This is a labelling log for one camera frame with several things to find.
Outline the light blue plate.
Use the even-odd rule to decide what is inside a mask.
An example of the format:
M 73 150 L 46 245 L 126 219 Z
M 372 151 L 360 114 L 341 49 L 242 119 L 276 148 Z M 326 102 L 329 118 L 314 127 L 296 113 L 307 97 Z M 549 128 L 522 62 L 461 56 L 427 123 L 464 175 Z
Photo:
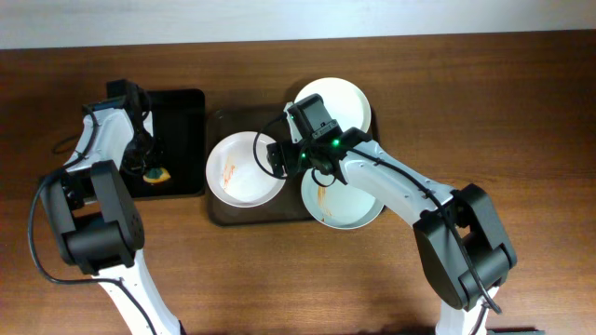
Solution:
M 364 191 L 310 168 L 303 176 L 301 196 L 306 210 L 322 224 L 340 230 L 361 228 L 374 221 L 384 205 Z

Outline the green and yellow sponge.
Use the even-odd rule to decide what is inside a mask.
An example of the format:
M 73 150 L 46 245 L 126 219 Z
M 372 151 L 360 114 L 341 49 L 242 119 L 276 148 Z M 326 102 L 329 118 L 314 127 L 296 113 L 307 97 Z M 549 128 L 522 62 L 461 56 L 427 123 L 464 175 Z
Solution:
M 148 169 L 142 175 L 142 178 L 147 183 L 159 184 L 168 181 L 171 178 L 171 176 L 164 167 L 153 167 Z

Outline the pink plate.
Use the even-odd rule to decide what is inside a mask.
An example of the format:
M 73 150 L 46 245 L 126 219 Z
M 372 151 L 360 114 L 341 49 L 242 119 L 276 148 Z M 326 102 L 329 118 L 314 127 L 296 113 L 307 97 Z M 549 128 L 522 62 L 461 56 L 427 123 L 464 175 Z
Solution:
M 211 192 L 235 208 L 254 208 L 272 200 L 285 181 L 264 173 L 253 154 L 257 133 L 242 131 L 227 136 L 211 150 L 206 180 Z

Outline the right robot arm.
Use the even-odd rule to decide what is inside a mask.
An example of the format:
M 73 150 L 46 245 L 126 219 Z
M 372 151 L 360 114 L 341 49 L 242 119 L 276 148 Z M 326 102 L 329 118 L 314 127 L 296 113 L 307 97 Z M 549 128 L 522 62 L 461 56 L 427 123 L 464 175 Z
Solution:
M 491 197 L 471 183 L 461 190 L 429 179 L 387 154 L 373 137 L 342 130 L 318 94 L 289 102 L 278 116 L 291 133 L 267 147 L 271 176 L 311 170 L 359 189 L 413 228 L 428 284 L 441 300 L 437 334 L 486 334 L 494 296 L 517 255 Z

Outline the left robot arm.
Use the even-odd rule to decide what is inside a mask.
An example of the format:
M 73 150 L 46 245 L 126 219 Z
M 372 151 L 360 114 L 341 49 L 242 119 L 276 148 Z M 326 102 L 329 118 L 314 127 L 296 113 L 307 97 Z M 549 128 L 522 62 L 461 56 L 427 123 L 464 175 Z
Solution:
M 83 105 L 74 152 L 40 181 L 33 199 L 44 207 L 61 259 L 83 276 L 60 280 L 45 270 L 29 222 L 34 266 L 53 284 L 100 285 L 133 334 L 183 334 L 148 271 L 142 218 L 122 178 L 141 176 L 156 160 L 152 100 L 127 79 L 106 90 L 106 100 Z

